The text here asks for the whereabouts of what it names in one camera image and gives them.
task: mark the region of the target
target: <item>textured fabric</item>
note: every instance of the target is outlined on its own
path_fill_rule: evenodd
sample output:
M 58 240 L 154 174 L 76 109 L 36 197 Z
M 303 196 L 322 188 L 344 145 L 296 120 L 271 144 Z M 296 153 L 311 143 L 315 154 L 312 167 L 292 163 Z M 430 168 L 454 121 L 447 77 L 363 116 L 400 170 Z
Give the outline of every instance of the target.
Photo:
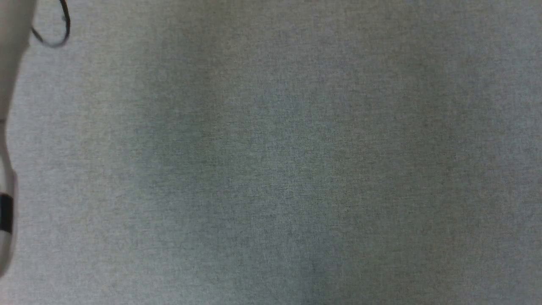
M 2 304 L 540 304 L 539 1 L 69 4 Z

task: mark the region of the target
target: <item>black cable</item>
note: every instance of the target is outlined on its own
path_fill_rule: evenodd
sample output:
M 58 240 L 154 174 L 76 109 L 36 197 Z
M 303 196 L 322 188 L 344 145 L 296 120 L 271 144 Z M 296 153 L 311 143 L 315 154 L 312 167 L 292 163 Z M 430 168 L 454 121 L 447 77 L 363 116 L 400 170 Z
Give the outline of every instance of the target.
M 64 12 L 64 21 L 66 23 L 66 34 L 64 35 L 64 39 L 58 43 L 49 43 L 46 40 L 43 39 L 43 37 L 38 33 L 38 31 L 32 27 L 32 34 L 38 39 L 39 42 L 44 44 L 45 46 L 49 48 L 60 48 L 68 42 L 69 39 L 69 32 L 72 27 L 72 20 L 69 17 L 69 11 L 68 11 L 68 4 L 66 3 L 66 0 L 60 0 L 60 4 L 62 5 L 62 11 Z

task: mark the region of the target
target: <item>white plastic device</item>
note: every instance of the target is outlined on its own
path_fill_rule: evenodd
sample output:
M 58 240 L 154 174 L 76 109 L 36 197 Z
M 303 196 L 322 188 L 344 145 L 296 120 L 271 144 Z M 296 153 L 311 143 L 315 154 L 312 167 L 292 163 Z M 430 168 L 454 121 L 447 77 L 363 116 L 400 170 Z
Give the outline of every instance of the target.
M 13 257 L 17 177 L 6 144 L 6 123 L 19 66 L 29 46 L 37 0 L 0 0 L 0 277 Z

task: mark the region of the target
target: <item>gray background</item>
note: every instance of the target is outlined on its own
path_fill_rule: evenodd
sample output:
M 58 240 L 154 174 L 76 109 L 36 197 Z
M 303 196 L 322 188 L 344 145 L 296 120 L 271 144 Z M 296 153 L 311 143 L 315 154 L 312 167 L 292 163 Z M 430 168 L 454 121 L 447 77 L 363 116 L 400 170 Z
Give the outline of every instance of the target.
M 69 5 L 2 304 L 540 304 L 538 0 Z

